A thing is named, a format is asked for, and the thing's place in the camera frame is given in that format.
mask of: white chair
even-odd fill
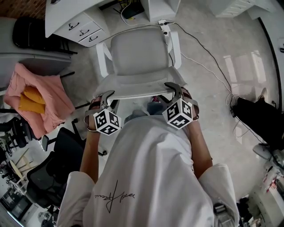
[[[181,66],[181,51],[176,31],[170,32],[168,43],[160,29],[127,31],[112,39],[111,51],[105,43],[97,44],[96,49],[104,79],[94,97],[114,90],[110,99],[142,98],[172,92],[165,82],[186,85],[177,71]],[[172,49],[175,64],[169,66]],[[113,74],[109,74],[105,56],[112,61]]]

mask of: chair armrest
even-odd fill
[[[101,71],[102,77],[106,77],[109,75],[107,71],[107,63],[106,63],[106,58],[105,55],[109,60],[112,61],[112,57],[110,54],[110,51],[108,50],[107,46],[105,43],[99,43],[96,45],[97,48],[97,55],[98,55],[98,60],[99,60],[99,69]]]
[[[168,43],[168,53],[174,49],[174,67],[178,69],[181,66],[181,49],[179,46],[178,32],[171,31]]]

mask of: jeans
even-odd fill
[[[149,102],[147,104],[147,111],[150,115],[162,115],[162,113],[165,111],[165,108],[159,102]],[[127,118],[125,118],[124,124],[126,124],[128,121],[134,118],[144,117],[144,116],[148,116],[148,114],[144,113],[142,110],[133,110],[132,114]]]

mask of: drawer handle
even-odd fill
[[[72,30],[73,28],[75,28],[76,26],[78,26],[80,24],[80,22],[78,22],[78,24],[76,24],[75,26],[71,25],[71,23],[69,23],[69,30]]]
[[[90,30],[88,29],[88,31],[86,31],[86,32],[84,33],[84,32],[82,32],[82,30],[80,30],[80,33],[81,33],[80,36],[83,36],[84,34],[88,33],[89,31],[90,31]]]
[[[89,42],[92,42],[92,41],[94,41],[96,38],[94,38],[94,39],[92,39],[92,37],[90,37],[90,40],[89,40]]]

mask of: orange cushion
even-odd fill
[[[45,113],[45,105],[32,101],[25,95],[21,94],[19,110],[32,111],[38,114]]]
[[[24,89],[24,95],[27,96],[32,101],[35,101],[40,104],[45,104],[42,95],[40,94],[39,90],[37,90],[37,88],[35,87],[26,86]]]

